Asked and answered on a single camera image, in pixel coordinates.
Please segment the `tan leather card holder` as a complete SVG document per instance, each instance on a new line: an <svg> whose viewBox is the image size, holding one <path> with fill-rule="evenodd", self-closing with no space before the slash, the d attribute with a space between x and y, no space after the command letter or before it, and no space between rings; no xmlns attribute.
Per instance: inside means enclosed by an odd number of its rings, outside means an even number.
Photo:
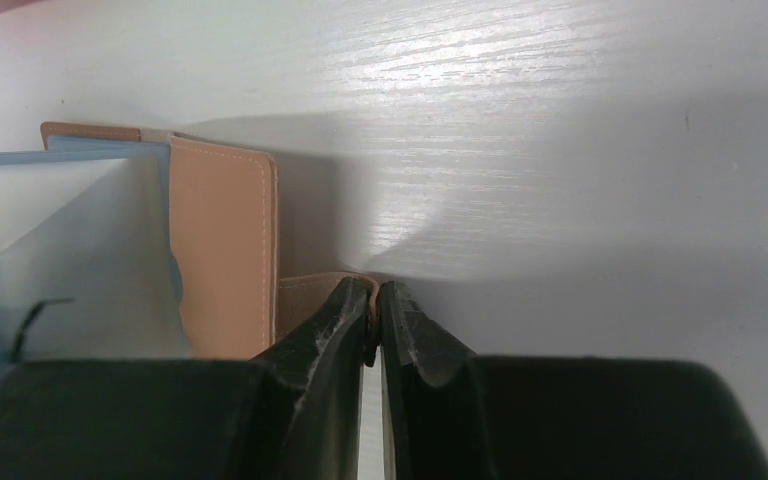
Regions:
<svg viewBox="0 0 768 480"><path fill-rule="evenodd" d="M46 122L0 153L0 375L29 359L250 359L344 273L281 277L279 170L182 134Z"/></svg>

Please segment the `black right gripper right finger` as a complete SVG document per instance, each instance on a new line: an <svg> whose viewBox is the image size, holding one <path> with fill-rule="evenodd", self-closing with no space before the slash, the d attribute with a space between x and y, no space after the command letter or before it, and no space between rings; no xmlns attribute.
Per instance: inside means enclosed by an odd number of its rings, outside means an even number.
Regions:
<svg viewBox="0 0 768 480"><path fill-rule="evenodd" d="M701 364L482 356L400 282L378 312L389 479L768 479L737 399Z"/></svg>

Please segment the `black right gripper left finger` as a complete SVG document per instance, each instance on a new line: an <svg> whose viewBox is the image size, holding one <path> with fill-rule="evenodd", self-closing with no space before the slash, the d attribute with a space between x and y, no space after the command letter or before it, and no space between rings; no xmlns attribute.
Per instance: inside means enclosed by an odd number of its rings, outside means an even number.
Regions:
<svg viewBox="0 0 768 480"><path fill-rule="evenodd" d="M249 361L40 361L0 377L0 479L353 479L370 290Z"/></svg>

